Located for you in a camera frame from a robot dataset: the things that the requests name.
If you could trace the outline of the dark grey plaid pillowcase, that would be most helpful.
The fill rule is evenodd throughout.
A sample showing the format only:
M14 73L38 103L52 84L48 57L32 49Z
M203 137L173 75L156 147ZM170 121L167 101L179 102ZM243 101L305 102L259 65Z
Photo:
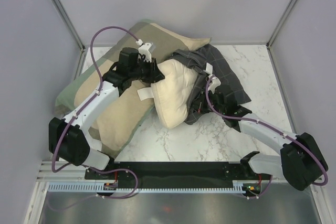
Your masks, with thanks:
M216 47L207 44L196 50L178 49L169 58L179 61L198 73L186 104L188 109L186 124L194 124L203 114L211 111L205 96L205 85L208 80L208 73L205 72L207 63L213 67L213 74L221 81L221 85L230 86L239 105L242 106L251 101L240 80Z

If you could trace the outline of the cream pillow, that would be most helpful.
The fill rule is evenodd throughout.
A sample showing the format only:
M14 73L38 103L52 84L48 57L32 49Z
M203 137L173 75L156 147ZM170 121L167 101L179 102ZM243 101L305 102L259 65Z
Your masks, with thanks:
M198 73L175 59L158 65L165 79L137 91L141 101L153 99L161 124L172 129L183 123L188 115L187 100Z

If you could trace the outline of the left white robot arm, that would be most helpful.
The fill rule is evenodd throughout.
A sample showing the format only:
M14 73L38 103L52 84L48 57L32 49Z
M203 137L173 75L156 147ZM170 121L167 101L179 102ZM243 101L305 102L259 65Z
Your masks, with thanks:
M119 60L102 76L102 82L92 94L62 119L53 118L49 122L48 148L53 158L60 157L75 166L93 167L103 179L114 175L111 157L102 153L102 143L93 139L88 130L133 81L152 84L165 78L152 57L154 47L147 42L138 49L123 48Z

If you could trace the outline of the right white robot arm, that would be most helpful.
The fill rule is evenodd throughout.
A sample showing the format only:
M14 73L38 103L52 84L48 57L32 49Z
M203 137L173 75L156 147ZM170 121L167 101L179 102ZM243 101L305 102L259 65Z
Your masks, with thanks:
M324 186L328 183L328 165L312 135L284 131L262 120L236 101L227 101L219 88L206 87L205 98L209 109L219 115L228 127L259 140L277 153L276 156L251 155L247 162L240 165L244 178L269 174L284 178L299 191L310 185Z

